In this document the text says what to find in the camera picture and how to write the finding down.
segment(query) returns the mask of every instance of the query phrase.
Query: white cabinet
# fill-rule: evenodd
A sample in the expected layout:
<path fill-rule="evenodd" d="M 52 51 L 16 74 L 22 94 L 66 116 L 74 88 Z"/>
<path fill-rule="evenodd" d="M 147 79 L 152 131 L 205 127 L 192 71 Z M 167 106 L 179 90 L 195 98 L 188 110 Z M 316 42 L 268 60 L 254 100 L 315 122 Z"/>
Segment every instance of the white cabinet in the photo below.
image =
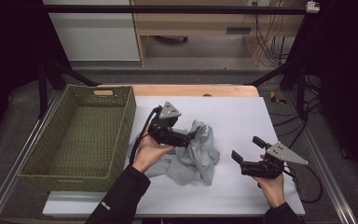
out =
<path fill-rule="evenodd" d="M 45 5 L 129 5 L 128 0 L 43 0 Z M 49 13 L 69 61 L 139 61 L 131 14 Z"/>

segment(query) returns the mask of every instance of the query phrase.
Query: gray cloth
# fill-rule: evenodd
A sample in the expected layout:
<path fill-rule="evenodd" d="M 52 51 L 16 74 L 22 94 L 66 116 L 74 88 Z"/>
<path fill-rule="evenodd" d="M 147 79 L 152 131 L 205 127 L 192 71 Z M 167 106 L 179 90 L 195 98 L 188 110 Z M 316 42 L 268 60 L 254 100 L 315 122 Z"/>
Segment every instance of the gray cloth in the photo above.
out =
<path fill-rule="evenodd" d="M 202 178 L 207 185 L 212 185 L 213 167 L 219 162 L 220 153 L 213 146 L 213 129 L 210 125 L 195 119 L 190 132 L 181 131 L 181 133 L 191 133 L 196 130 L 196 137 L 191 140 L 188 147 L 176 147 L 174 151 L 164 155 L 150 167 L 145 175 L 150 178 L 167 174 L 179 185 L 200 181 Z M 135 139 L 130 143 L 129 155 Z"/>

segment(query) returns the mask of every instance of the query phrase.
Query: logo on sleeve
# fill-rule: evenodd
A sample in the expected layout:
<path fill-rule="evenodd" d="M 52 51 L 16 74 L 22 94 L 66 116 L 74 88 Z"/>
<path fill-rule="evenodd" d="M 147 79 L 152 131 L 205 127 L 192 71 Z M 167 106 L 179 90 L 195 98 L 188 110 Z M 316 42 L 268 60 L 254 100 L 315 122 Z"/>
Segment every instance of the logo on sleeve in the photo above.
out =
<path fill-rule="evenodd" d="M 101 202 L 101 205 L 102 205 L 103 207 L 105 207 L 107 210 L 110 210 L 110 207 L 109 207 L 106 203 Z"/>

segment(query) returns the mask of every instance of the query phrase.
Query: gray floor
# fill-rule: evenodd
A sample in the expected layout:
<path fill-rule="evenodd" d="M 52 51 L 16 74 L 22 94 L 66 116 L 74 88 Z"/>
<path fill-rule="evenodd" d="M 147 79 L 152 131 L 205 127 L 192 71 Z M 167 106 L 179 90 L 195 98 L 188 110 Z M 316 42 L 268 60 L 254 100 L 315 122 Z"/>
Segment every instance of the gray floor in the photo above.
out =
<path fill-rule="evenodd" d="M 187 43 L 180 43 L 177 40 L 152 39 L 145 67 L 128 65 L 117 68 L 100 67 L 98 71 L 89 67 L 82 67 L 78 72 L 102 83 L 243 84 L 256 80 L 271 68 L 252 66 L 249 55 L 238 50 L 242 47 L 244 45 L 241 38 L 223 40 L 219 37 L 206 39 L 190 37 Z M 271 113 L 270 118 L 273 124 L 294 116 L 276 115 L 293 114 L 294 112 L 288 104 L 270 101 L 270 91 L 275 91 L 278 99 L 285 99 L 285 94 L 276 85 L 279 80 L 280 78 L 276 77 L 258 88 L 260 95 L 265 99 L 268 111 Z M 311 92 L 307 91 L 308 100 L 313 96 Z M 11 166 L 37 122 L 38 107 L 36 82 L 29 83 L 12 92 L 11 104 L 0 125 L 0 186 L 5 181 Z M 294 140 L 296 132 L 284 136 L 280 135 L 289 133 L 297 126 L 297 121 L 277 126 L 276 133 L 280 141 L 289 145 Z M 323 152 L 358 221 L 357 162 L 341 157 L 339 143 L 323 114 L 310 114 L 308 128 Z M 292 149 L 310 161 L 310 166 L 314 167 L 314 162 L 312 162 L 309 153 L 310 148 L 303 134 L 297 139 Z M 294 168 L 300 181 L 301 194 L 307 199 L 314 198 L 318 190 L 317 182 L 307 170 L 298 166 L 294 166 Z M 46 192 L 34 189 L 20 180 L 16 188 L 13 189 L 12 195 L 8 198 L 7 205 L 3 208 L 0 218 L 9 218 L 11 223 L 15 223 L 13 220 L 19 221 L 18 223 L 25 223 L 23 219 L 13 218 L 30 218 L 31 220 L 28 221 L 31 221 L 31 223 L 41 223 L 41 219 L 52 220 L 41 215 L 46 198 Z M 324 191 L 319 202 L 304 203 L 304 207 L 307 213 L 304 219 L 307 223 L 341 223 L 336 208 L 331 203 L 326 191 Z M 10 223 L 7 219 L 1 219 L 0 222 Z"/>

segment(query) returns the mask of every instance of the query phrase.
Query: person's left hand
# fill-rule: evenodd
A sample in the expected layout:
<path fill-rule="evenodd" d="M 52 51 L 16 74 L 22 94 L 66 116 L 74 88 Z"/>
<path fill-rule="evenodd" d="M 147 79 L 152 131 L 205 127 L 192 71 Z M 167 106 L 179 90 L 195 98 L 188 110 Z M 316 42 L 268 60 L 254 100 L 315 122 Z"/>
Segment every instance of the person's left hand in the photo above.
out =
<path fill-rule="evenodd" d="M 173 150 L 173 146 L 162 146 L 159 145 L 152 136 L 147 135 L 138 146 L 138 152 L 132 167 L 137 169 L 139 172 L 144 173 L 154 163 L 156 163 L 164 154 Z"/>

